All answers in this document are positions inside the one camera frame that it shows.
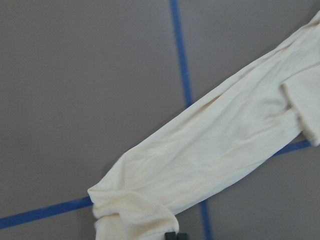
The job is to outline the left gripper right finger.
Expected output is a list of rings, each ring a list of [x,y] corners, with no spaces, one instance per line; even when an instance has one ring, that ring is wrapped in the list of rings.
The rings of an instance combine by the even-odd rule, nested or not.
[[[188,234],[184,232],[179,232],[176,235],[177,240],[188,240]]]

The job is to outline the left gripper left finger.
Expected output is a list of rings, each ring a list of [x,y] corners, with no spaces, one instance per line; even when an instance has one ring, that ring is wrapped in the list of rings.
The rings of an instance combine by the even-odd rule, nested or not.
[[[164,234],[165,240],[177,240],[177,234],[175,232],[166,232]]]

